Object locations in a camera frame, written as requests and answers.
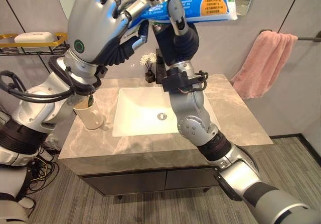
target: gray countertop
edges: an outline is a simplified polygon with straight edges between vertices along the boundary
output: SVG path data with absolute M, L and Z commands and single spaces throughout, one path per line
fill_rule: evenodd
M 272 141 L 224 75 L 210 75 L 205 90 L 221 131 L 240 146 Z M 207 165 L 197 148 L 179 133 L 113 137 L 120 88 L 155 87 L 143 78 L 104 79 L 95 101 L 108 130 L 88 130 L 79 117 L 71 127 L 59 159 L 78 175 Z

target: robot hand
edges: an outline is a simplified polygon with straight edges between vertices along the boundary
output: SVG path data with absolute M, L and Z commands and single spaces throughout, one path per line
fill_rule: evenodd
M 199 36 L 194 24 L 187 24 L 185 11 L 180 0 L 168 0 L 169 25 L 154 25 L 164 62 L 167 66 L 189 61 L 199 47 Z
M 94 65 L 123 63 L 147 41 L 146 21 L 141 24 L 138 37 L 120 45 L 130 22 L 148 7 L 147 0 L 75 0 L 68 21 L 68 53 Z

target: white sink basin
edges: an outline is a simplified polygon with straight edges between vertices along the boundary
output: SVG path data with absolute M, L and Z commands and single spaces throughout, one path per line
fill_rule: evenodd
M 219 124 L 204 95 L 211 121 Z M 170 96 L 162 87 L 121 88 L 112 135 L 114 137 L 178 133 Z

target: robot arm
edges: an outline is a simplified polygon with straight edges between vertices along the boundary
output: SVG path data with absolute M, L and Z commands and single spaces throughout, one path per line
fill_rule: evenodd
M 146 0 L 76 0 L 68 24 L 71 48 L 64 57 L 51 59 L 53 73 L 44 83 L 26 90 L 14 74 L 1 73 L 14 82 L 0 81 L 1 88 L 22 102 L 0 130 L 0 177 L 7 180 L 0 183 L 0 223 L 27 221 L 17 204 L 28 178 L 26 164 L 55 124 L 100 86 L 105 66 L 124 62 L 146 42 L 148 24 L 142 23 L 137 37 L 120 44 L 128 25 L 147 7 Z M 225 193 L 243 200 L 259 223 L 318 223 L 317 212 L 265 184 L 251 157 L 211 123 L 203 107 L 208 74 L 195 73 L 191 64 L 199 44 L 196 28 L 187 24 L 180 0 L 168 0 L 168 11 L 172 24 L 154 25 L 153 31 L 169 67 L 162 84 L 170 93 L 179 132 L 205 156 Z
M 258 223 L 319 223 L 317 211 L 264 183 L 251 156 L 229 142 L 211 123 L 203 106 L 207 75 L 195 74 L 191 64 L 198 48 L 196 30 L 187 24 L 180 0 L 168 0 L 168 12 L 172 26 L 157 26 L 153 30 L 169 67 L 162 85 L 170 94 L 181 135 L 204 155 L 224 192 L 232 200 L 244 201 Z
M 18 203 L 31 180 L 27 164 L 55 125 L 101 85 L 105 66 L 124 62 L 147 41 L 148 22 L 143 22 L 138 36 L 120 43 L 128 25 L 148 8 L 146 0 L 75 2 L 68 23 L 71 47 L 64 57 L 50 59 L 53 72 L 45 82 L 26 89 L 14 73 L 0 72 L 0 88 L 22 100 L 0 129 L 0 179 L 6 180 L 0 182 L 0 223 L 27 222 Z

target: cup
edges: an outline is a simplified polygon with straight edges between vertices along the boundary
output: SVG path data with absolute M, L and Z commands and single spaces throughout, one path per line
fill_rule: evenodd
M 89 130 L 95 130 L 103 125 L 105 117 L 100 112 L 95 99 L 92 105 L 88 107 L 88 98 L 74 106 L 74 111 L 81 119 L 82 123 Z

